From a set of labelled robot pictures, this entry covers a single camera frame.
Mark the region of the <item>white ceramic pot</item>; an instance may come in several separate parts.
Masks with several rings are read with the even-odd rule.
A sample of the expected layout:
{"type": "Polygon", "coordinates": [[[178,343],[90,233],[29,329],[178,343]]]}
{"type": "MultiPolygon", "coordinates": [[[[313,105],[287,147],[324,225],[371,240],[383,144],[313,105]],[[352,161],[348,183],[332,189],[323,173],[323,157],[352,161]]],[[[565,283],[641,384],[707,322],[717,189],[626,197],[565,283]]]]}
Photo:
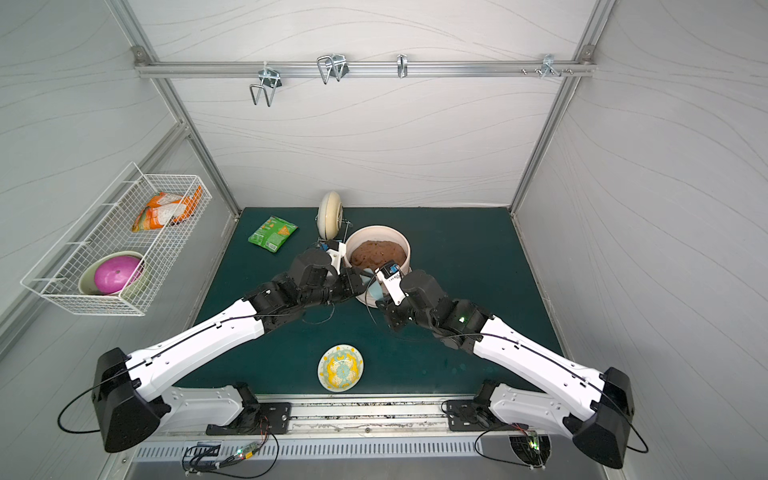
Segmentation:
{"type": "Polygon", "coordinates": [[[342,264],[368,271],[364,274],[367,284],[372,273],[385,263],[393,261],[403,274],[411,271],[411,246],[399,231],[383,225],[373,225],[356,230],[345,242],[342,264]]]}

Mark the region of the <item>light teal scrub brush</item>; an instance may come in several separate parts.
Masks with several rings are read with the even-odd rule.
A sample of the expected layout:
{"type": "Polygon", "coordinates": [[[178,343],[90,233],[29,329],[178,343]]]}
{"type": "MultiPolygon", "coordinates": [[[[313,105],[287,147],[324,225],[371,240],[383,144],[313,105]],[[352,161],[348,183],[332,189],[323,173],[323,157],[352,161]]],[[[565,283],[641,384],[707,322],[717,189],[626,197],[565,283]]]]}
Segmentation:
{"type": "Polygon", "coordinates": [[[366,290],[358,297],[364,304],[375,308],[376,302],[384,296],[381,285],[372,277],[363,277],[363,283],[366,290]]]}

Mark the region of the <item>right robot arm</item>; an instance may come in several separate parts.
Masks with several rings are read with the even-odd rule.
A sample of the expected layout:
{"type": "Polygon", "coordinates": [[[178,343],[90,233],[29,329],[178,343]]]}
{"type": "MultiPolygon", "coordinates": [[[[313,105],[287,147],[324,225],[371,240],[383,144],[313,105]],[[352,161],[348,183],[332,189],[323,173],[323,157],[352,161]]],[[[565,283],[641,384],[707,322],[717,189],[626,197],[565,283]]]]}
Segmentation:
{"type": "Polygon", "coordinates": [[[629,376],[573,362],[514,330],[500,317],[466,299],[452,299],[423,270],[408,274],[392,264],[374,280],[383,296],[377,308],[394,332],[413,324],[449,348],[494,363],[539,388],[525,394],[487,382],[475,403],[504,426],[543,427],[569,438],[591,460],[620,469],[629,449],[635,412],[629,376]]]}

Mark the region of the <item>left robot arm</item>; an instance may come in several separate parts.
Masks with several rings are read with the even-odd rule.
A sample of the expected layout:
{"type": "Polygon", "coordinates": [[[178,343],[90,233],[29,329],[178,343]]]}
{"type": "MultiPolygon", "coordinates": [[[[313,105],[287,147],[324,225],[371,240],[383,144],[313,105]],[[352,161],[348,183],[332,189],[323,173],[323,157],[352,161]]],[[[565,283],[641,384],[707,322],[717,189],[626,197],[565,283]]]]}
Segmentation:
{"type": "Polygon", "coordinates": [[[241,344],[303,317],[310,307],[340,304],[365,290],[362,270],[340,253],[309,249],[290,268],[212,318],[155,345],[102,354],[91,395],[103,447],[117,453],[160,430],[203,426],[213,435],[248,435],[268,418],[243,382],[175,389],[175,383],[241,344]]]}

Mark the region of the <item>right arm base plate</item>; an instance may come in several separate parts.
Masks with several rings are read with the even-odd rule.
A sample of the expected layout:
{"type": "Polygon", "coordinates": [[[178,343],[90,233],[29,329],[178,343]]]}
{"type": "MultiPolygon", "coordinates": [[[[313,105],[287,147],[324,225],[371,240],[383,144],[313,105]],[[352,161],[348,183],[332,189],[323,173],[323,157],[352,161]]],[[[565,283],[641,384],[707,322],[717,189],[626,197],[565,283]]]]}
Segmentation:
{"type": "Polygon", "coordinates": [[[440,409],[448,420],[450,431],[485,431],[498,425],[490,410],[473,400],[445,400],[440,409]]]}

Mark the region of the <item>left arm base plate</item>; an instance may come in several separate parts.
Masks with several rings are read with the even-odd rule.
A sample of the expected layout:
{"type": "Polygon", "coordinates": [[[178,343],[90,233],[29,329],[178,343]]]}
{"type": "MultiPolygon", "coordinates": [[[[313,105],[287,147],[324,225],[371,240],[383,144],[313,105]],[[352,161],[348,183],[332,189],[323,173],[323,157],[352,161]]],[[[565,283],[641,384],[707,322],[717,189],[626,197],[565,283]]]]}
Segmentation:
{"type": "Polygon", "coordinates": [[[229,423],[209,424],[205,434],[208,436],[283,435],[288,431],[291,411],[290,402],[249,404],[229,423]]]}

